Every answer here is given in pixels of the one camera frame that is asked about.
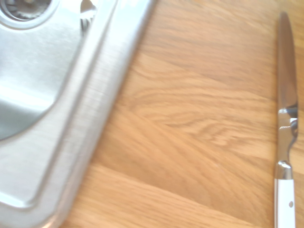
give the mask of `butcher block countertop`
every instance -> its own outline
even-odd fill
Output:
[[[159,0],[62,228],[273,228],[279,12],[294,33],[304,227],[304,1]]]

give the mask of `sink basin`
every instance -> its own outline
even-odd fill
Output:
[[[0,15],[1,228],[64,220],[154,3],[102,0],[84,33],[81,2]]]

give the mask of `knife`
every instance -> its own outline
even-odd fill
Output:
[[[278,145],[275,164],[275,228],[295,228],[295,191],[289,151],[298,135],[294,40],[288,14],[278,29]]]

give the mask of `knife handle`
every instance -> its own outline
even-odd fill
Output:
[[[294,180],[275,179],[275,228],[295,228]]]

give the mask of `stainless steel sink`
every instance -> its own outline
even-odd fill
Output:
[[[153,2],[0,0],[1,228],[63,221]]]

